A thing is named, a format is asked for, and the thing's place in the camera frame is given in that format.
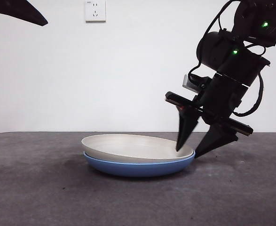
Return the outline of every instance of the blue bowl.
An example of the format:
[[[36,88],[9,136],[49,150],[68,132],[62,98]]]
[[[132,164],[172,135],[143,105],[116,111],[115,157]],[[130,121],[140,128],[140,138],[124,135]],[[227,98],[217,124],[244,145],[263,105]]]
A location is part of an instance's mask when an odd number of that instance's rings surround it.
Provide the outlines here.
[[[163,176],[181,171],[193,161],[195,152],[185,159],[155,163],[122,163],[95,159],[88,156],[85,152],[83,152],[83,155],[89,165],[101,172],[122,177],[145,178]]]

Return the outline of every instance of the plate rim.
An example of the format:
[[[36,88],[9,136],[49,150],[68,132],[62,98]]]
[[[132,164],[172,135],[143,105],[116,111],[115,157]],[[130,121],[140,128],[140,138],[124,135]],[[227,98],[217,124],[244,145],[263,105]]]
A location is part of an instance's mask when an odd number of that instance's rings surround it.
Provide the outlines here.
[[[178,162],[182,162],[182,161],[187,161],[191,158],[194,158],[195,156],[195,151],[193,150],[193,153],[191,156],[184,158],[184,159],[178,159],[178,160],[174,160],[174,161],[164,161],[164,162],[141,162],[141,163],[137,163],[137,162],[117,162],[117,161],[107,161],[107,160],[102,160],[102,159],[96,159],[93,158],[91,156],[89,156],[85,151],[83,151],[83,155],[86,158],[92,159],[92,160],[96,160],[96,161],[100,161],[100,162],[104,162],[104,163],[111,163],[111,164],[118,164],[118,165],[160,165],[160,164],[171,164],[171,163],[178,163]]]

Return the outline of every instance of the black cable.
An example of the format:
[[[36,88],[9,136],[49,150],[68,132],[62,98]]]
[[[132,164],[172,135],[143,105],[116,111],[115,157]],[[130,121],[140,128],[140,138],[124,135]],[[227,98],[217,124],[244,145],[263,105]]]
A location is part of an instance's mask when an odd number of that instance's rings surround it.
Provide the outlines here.
[[[254,104],[254,106],[249,111],[247,111],[245,113],[233,112],[234,115],[236,115],[238,117],[248,116],[248,115],[254,113],[258,109],[258,107],[260,106],[260,103],[261,103],[261,100],[262,100],[262,97],[263,97],[264,84],[263,84],[263,79],[262,79],[262,76],[261,76],[260,72],[258,73],[258,76],[259,76],[259,80],[260,80],[260,88],[259,88],[259,96],[258,96],[258,99],[257,99],[256,103]]]
[[[209,33],[210,29],[213,27],[213,25],[214,25],[214,23],[216,22],[216,20],[221,16],[221,14],[226,10],[226,8],[227,8],[232,2],[234,2],[234,1],[241,1],[241,0],[230,0],[230,1],[228,1],[228,2],[221,8],[220,12],[216,15],[216,17],[215,17],[215,18],[213,19],[213,21],[210,23],[209,27],[207,28],[206,32],[205,32],[204,35],[203,35],[203,38],[202,38],[201,43],[200,43],[200,53],[199,53],[198,65],[195,66],[194,68],[192,68],[192,69],[189,71],[189,73],[188,73],[188,79],[189,79],[189,81],[190,81],[191,83],[193,83],[194,85],[198,85],[198,84],[195,84],[194,81],[191,79],[191,73],[192,73],[195,69],[199,68],[199,67],[201,66],[201,64],[202,64],[202,55],[203,55],[203,47],[204,47],[203,43],[204,43],[204,40],[205,40],[207,34]]]
[[[218,25],[219,25],[219,29],[222,30],[222,27],[221,27],[221,16],[218,17]]]
[[[257,45],[257,44],[250,44],[250,45],[246,46],[246,48],[250,48],[250,47],[254,47],[254,46],[261,46],[261,45]],[[263,53],[259,54],[259,56],[264,55],[264,54],[265,54],[265,52],[266,52],[266,47],[265,47],[265,46],[261,46],[261,47],[263,47],[263,48],[264,48],[264,50],[263,50]]]

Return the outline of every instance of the bowl rim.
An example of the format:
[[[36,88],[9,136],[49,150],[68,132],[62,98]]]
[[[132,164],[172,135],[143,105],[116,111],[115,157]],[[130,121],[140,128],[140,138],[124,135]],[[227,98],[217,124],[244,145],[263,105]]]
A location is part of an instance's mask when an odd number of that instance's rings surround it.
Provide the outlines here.
[[[91,160],[96,160],[96,161],[100,161],[100,162],[104,162],[104,163],[111,163],[111,164],[118,164],[118,165],[139,165],[139,166],[146,166],[146,165],[161,165],[161,164],[171,164],[171,163],[178,163],[178,162],[182,162],[182,161],[187,161],[189,159],[194,159],[195,156],[195,151],[193,150],[193,154],[187,158],[184,159],[178,159],[178,160],[174,160],[174,161],[164,161],[164,162],[141,162],[141,163],[137,163],[137,162],[117,162],[117,161],[107,161],[107,160],[102,160],[102,159],[96,159],[93,158],[89,155],[87,155],[87,153],[84,151],[83,155]]]
[[[165,138],[160,138],[160,137],[153,137],[153,136],[145,136],[145,135],[137,135],[137,134],[97,134],[97,135],[91,135],[91,136],[88,136],[88,137],[84,137],[82,140],[81,140],[81,144],[85,147],[85,148],[88,148],[88,149],[92,149],[93,151],[95,152],[100,152],[100,153],[104,153],[104,154],[108,154],[108,155],[113,155],[113,156],[122,156],[122,157],[128,157],[128,158],[133,158],[133,159],[147,159],[147,160],[154,160],[154,158],[147,158],[147,157],[133,157],[133,156],[129,156],[129,155],[121,155],[121,154],[112,154],[112,153],[107,153],[107,152],[103,152],[103,151],[99,151],[99,150],[96,150],[96,149],[93,149],[87,145],[85,145],[83,143],[83,140],[86,139],[86,138],[90,138],[90,137],[97,137],[97,136],[107,136],[107,135],[127,135],[127,136],[135,136],[135,137],[150,137],[150,138],[154,138],[154,139],[161,139],[161,140],[166,140],[166,141],[171,141],[171,142],[174,142],[176,143],[176,141],[174,140],[169,140],[169,139],[165,139]],[[180,157],[175,157],[175,158],[155,158],[156,160],[182,160],[182,159],[186,159],[190,156],[192,156],[194,153],[195,153],[195,150],[184,144],[184,146],[187,146],[188,148],[191,149],[191,154],[188,154],[188,155],[184,155],[184,156],[180,156]]]

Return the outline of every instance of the gray carpet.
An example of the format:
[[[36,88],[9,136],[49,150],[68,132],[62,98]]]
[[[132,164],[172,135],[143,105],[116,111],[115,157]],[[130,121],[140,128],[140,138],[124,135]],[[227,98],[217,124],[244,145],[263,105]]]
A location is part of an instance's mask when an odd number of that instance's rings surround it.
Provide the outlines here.
[[[89,167],[80,141],[92,134],[0,134],[0,226],[276,226],[276,133],[241,136],[179,173],[142,179]]]

